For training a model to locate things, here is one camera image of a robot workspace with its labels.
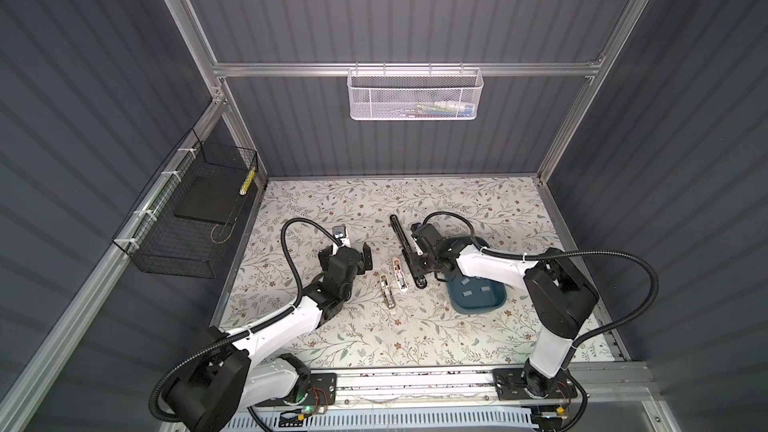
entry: aluminum frame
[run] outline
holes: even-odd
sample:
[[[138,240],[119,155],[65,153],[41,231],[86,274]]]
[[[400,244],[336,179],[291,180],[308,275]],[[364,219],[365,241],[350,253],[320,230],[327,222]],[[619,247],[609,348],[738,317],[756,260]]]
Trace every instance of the aluminum frame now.
[[[230,130],[235,145],[245,149],[253,149],[258,152],[256,144],[254,143],[251,134],[248,132],[248,127],[245,124],[243,115],[240,113],[240,109],[238,109],[232,96],[232,91],[226,84],[226,81],[220,79],[214,73],[213,65],[216,63],[216,54],[208,42],[203,26],[200,23],[200,19],[197,18],[197,14],[192,7],[192,2],[190,0],[164,1],[176,23],[176,27],[184,39],[184,43],[187,44],[187,48],[197,65],[200,75],[203,77],[203,80],[208,87],[211,97],[215,99],[223,97],[229,104],[229,107],[224,114],[224,123],[226,124],[227,129]],[[260,187],[264,187],[269,173],[264,167],[261,154],[257,155],[259,159],[258,179]]]
[[[600,71],[600,62],[540,62],[540,63],[227,63],[213,66],[218,77],[346,77],[347,73],[361,76],[379,76],[392,73],[408,75],[414,70],[419,75],[461,75],[480,69],[485,77],[594,77]]]
[[[336,76],[343,69],[345,75],[355,64],[223,64],[216,62],[215,54],[207,41],[204,30],[197,19],[194,8],[190,0],[164,0],[168,6],[174,22],[177,24],[187,47],[202,75],[211,96],[214,98],[211,106],[201,117],[198,125],[195,127],[200,137],[205,138],[207,133],[213,129],[215,120],[212,122],[212,116],[218,120],[222,112],[221,103],[228,102],[224,120],[227,128],[230,130],[236,145],[256,149],[254,141],[248,133],[245,121],[234,101],[232,93],[221,79],[226,76],[264,76],[264,75],[283,75],[283,76]],[[465,64],[464,66],[480,66],[486,76],[585,76],[587,83],[582,88],[579,96],[571,107],[568,118],[565,120],[561,129],[553,141],[548,154],[539,168],[538,175],[543,184],[552,176],[554,168],[557,166],[564,150],[570,143],[576,129],[584,118],[594,98],[600,91],[611,68],[616,62],[624,44],[627,42],[632,29],[637,24],[640,15],[648,4],[649,0],[630,0],[620,16],[617,26],[610,35],[608,44],[602,54],[602,60],[599,62],[589,62],[582,64]],[[456,64],[439,64],[439,66],[456,67]],[[187,137],[184,145],[191,145],[191,139]],[[260,164],[259,180],[261,186],[266,184],[267,170],[264,164]],[[145,198],[142,206],[146,206],[149,201]],[[20,432],[32,418],[37,406],[52,386],[58,373],[63,369],[69,356],[88,329],[91,321],[100,309],[102,303],[110,293],[112,287],[116,284],[120,274],[128,264],[128,260],[122,255],[117,246],[112,245],[108,252],[102,257],[94,272],[88,278],[81,288],[78,295],[70,303],[59,322],[54,326],[52,332],[45,339],[43,345],[30,361],[28,366],[22,372],[22,376],[16,381],[13,388],[5,396],[0,404],[0,430],[3,432]],[[622,384],[627,384],[628,364],[642,364],[638,362],[624,362],[611,364],[609,367],[615,368],[621,375],[618,380],[609,380],[611,388],[622,388]],[[572,368],[577,378],[580,378],[581,372],[577,372],[580,364],[573,364]],[[424,368],[411,368],[413,372],[424,372]],[[657,405],[656,410],[664,414],[664,404],[655,400],[652,404]],[[166,424],[173,427],[177,424]]]
[[[163,168],[164,172],[171,172],[178,168],[188,153],[184,149],[194,146],[197,143],[197,137],[201,139],[208,137],[223,110],[224,101],[218,99],[211,101],[202,117],[195,124],[194,133],[187,134],[187,137],[179,145],[179,149]],[[169,179],[170,174],[159,174],[155,184],[149,188],[139,202],[138,210],[145,210],[149,207],[160,194],[165,181]],[[140,216],[133,214],[120,230],[120,236],[131,235],[140,222]],[[91,322],[96,318],[96,314],[101,310],[101,305],[104,304],[120,280],[129,262],[128,256],[117,245],[111,243],[99,264],[80,287],[80,291],[74,296],[56,325],[53,326],[42,345],[32,356],[32,360],[29,361],[0,403],[0,430],[2,432],[22,432],[27,426],[90,327]]]
[[[219,295],[219,301],[216,303],[214,314],[210,318],[210,325],[213,327],[218,327],[221,325],[221,319],[224,317],[226,304],[230,300],[230,293],[232,292],[232,287],[235,285],[235,279],[237,278],[237,273],[240,271],[240,264],[243,261],[245,249],[248,246],[248,241],[250,240],[250,232],[254,230],[254,223],[256,222],[256,216],[259,214],[259,209],[261,208],[261,201],[264,198],[264,192],[266,192],[266,187],[260,188],[256,193],[254,205],[251,207],[250,214],[248,215],[248,220],[245,225],[246,232],[243,234],[243,237],[240,238],[240,243],[237,245],[235,259],[232,262],[230,271],[226,275],[224,286],[221,288],[221,294]]]
[[[395,174],[395,175],[376,175],[376,176],[282,176],[270,177],[272,182],[285,182],[288,180],[378,180],[381,178],[488,178],[488,177],[537,177],[536,172],[521,174],[507,173],[487,173],[487,174]]]
[[[682,432],[666,400],[643,400],[643,408],[654,432]]]
[[[554,168],[557,167],[558,162],[563,156],[565,149],[573,139],[576,133],[576,129],[581,124],[581,121],[587,115],[589,107],[592,105],[595,97],[597,97],[600,88],[603,86],[606,77],[610,70],[613,68],[618,59],[621,50],[624,48],[624,44],[627,43],[629,35],[632,34],[634,26],[637,25],[640,15],[645,10],[646,5],[650,0],[629,0],[628,4],[621,12],[621,16],[614,28],[610,33],[608,42],[601,54],[600,71],[594,78],[588,79],[584,86],[581,88],[581,92],[576,97],[571,110],[568,112],[568,116],[563,121],[560,130],[552,141],[550,149],[547,151],[547,155],[544,156],[542,165],[539,167],[538,175],[541,177],[543,183],[552,177]]]
[[[576,245],[576,241],[574,240],[573,235],[571,235],[571,230],[565,223],[565,219],[560,213],[560,208],[554,201],[554,197],[552,196],[552,192],[550,192],[549,187],[542,182],[537,182],[536,190],[538,191],[539,197],[542,198],[544,208],[547,209],[547,214],[549,214],[549,217],[552,220],[552,226],[554,226],[554,231],[557,233],[558,238],[560,238],[560,243],[563,245],[563,248],[565,250],[577,250],[578,247]],[[581,257],[573,257],[572,260],[576,267],[581,270],[581,272],[587,277],[592,285],[595,285],[594,279],[592,279],[592,275],[589,273],[587,263],[584,262]],[[600,301],[594,308],[594,316],[598,322],[600,322],[600,325],[613,322],[613,319],[610,318],[608,308],[606,308],[605,302],[603,302],[602,298],[600,298]],[[619,347],[621,357],[624,358],[624,360],[632,360],[626,345],[624,345],[624,341],[621,340],[619,332],[613,330],[607,332],[607,334],[611,334],[611,336],[613,336],[614,340],[616,341],[616,345]]]
[[[508,367],[522,364],[511,364]],[[388,401],[387,407],[449,406],[457,402],[482,404],[555,404],[557,400],[499,400],[492,371],[504,365],[457,365],[443,367],[318,369],[332,372],[336,380],[338,408],[370,408]],[[645,362],[576,362],[574,378],[595,402],[656,400],[658,386]]]

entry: aluminum extrusion bar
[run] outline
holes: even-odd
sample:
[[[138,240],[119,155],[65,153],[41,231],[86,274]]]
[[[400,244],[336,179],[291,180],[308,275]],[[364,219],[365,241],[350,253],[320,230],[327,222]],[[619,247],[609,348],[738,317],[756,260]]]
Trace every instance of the aluminum extrusion bar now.
[[[200,19],[197,18],[197,14],[194,11],[194,7],[192,7],[191,1],[164,1],[171,16],[174,18],[174,22],[176,23],[181,36],[184,38],[184,42],[187,44],[187,48],[189,49],[195,64],[197,64],[197,69],[200,71],[211,97],[217,98],[224,96],[225,100],[230,104],[230,107],[224,112],[224,123],[226,124],[227,129],[230,130],[235,145],[244,149],[256,150],[254,140],[248,132],[243,115],[240,113],[237,104],[234,102],[232,92],[225,81],[220,79],[214,73],[213,65],[216,63],[216,54],[210,46],[210,42],[208,42],[203,26],[200,24]],[[261,155],[258,155],[258,157],[259,182],[260,187],[264,187],[268,174],[264,167],[264,163],[261,161]]]
[[[617,25],[610,34],[602,53],[603,59],[600,63],[600,71],[593,79],[584,84],[584,87],[581,89],[581,92],[571,107],[571,111],[568,113],[563,125],[554,137],[552,145],[550,146],[547,155],[544,157],[542,165],[539,167],[538,174],[543,183],[547,183],[549,178],[552,177],[554,168],[557,166],[558,162],[560,162],[560,158],[562,158],[565,148],[568,147],[568,144],[576,133],[576,129],[579,127],[579,124],[581,124],[581,120],[587,115],[589,107],[592,105],[594,98],[598,95],[610,69],[613,68],[616,63],[616,59],[624,48],[624,44],[627,43],[629,35],[632,34],[632,29],[634,29],[634,26],[638,23],[640,15],[643,13],[645,6],[648,5],[648,1],[649,0],[629,0],[624,11],[621,13]]]
[[[485,77],[593,77],[600,71],[596,62],[562,63],[225,63],[214,64],[218,77],[346,77],[350,70],[360,75],[461,75],[480,69]]]
[[[509,367],[522,367],[512,364]],[[435,405],[457,401],[482,400],[494,403],[496,391],[492,370],[495,365],[461,365],[447,367],[329,369],[338,375],[336,405],[339,407],[370,407],[370,403],[397,399],[391,407],[408,407],[425,400]],[[645,362],[577,362],[571,373],[592,394],[595,401],[653,400],[658,397]],[[542,400],[519,400],[520,404],[541,404]]]

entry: black bracket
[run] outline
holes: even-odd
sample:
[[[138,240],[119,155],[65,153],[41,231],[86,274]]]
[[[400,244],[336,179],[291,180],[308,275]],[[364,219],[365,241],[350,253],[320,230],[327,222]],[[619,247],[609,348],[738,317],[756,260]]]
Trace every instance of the black bracket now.
[[[310,387],[307,389],[306,399],[301,403],[304,405],[315,405],[315,393],[312,388],[317,389],[319,405],[333,405],[336,402],[336,374],[312,374],[310,375]],[[285,407],[283,399],[269,399],[259,402],[255,407]]]
[[[565,377],[562,370],[559,374],[562,377],[556,377],[556,379],[565,385],[565,388],[558,385],[554,392],[551,392],[546,397],[533,397],[528,393],[527,384],[523,377],[523,366],[493,369],[493,384],[499,400],[556,400],[562,399],[563,395],[566,398],[576,398],[578,395],[576,387]]]
[[[362,270],[357,271],[358,275],[363,275],[366,271],[373,270],[373,254],[367,242],[362,243]]]
[[[421,267],[418,266],[418,255],[411,248],[411,244],[408,242],[406,233],[402,230],[400,219],[397,215],[392,214],[389,216],[389,224],[392,226],[392,230],[400,241],[400,247],[402,247],[401,254],[408,266],[408,271],[411,273],[413,283],[416,285],[416,288],[426,288],[427,277],[424,277],[424,275],[429,272],[423,271]]]

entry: blue object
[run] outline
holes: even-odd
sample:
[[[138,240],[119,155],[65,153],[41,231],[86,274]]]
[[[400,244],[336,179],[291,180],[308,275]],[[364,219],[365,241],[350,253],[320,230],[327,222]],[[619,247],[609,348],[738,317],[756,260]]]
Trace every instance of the blue object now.
[[[504,284],[489,278],[458,277],[447,283],[451,305],[460,314],[482,314],[507,301]]]

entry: mounting plate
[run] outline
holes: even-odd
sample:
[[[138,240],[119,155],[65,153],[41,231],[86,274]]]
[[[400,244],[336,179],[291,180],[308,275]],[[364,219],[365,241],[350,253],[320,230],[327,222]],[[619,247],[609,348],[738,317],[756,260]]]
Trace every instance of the mounting plate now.
[[[530,400],[535,399],[535,397],[532,397],[525,389],[525,387],[522,384],[522,372],[523,367],[506,367],[506,368],[500,368],[500,369],[493,369],[493,385],[496,389],[496,394],[498,395],[499,400]],[[560,390],[562,390],[565,397],[574,399],[577,397],[578,393],[576,391],[576,387],[573,385],[573,382],[566,379],[565,376],[562,377],[562,383],[565,384],[566,390],[563,390],[562,387],[560,387]],[[560,392],[555,390],[550,395],[545,397],[545,399],[562,399],[563,396]]]
[[[326,393],[326,396],[328,397],[327,403],[325,401],[325,397],[323,397],[322,392],[320,392],[320,405],[333,405],[336,402],[336,374],[311,374],[310,375],[310,387],[314,387],[318,390],[323,390]],[[314,394],[310,393],[307,394],[307,399],[304,400],[302,405],[314,405]],[[283,399],[269,399],[264,400],[264,402],[259,402],[255,405],[255,407],[285,407],[290,406],[290,404],[286,404]]]

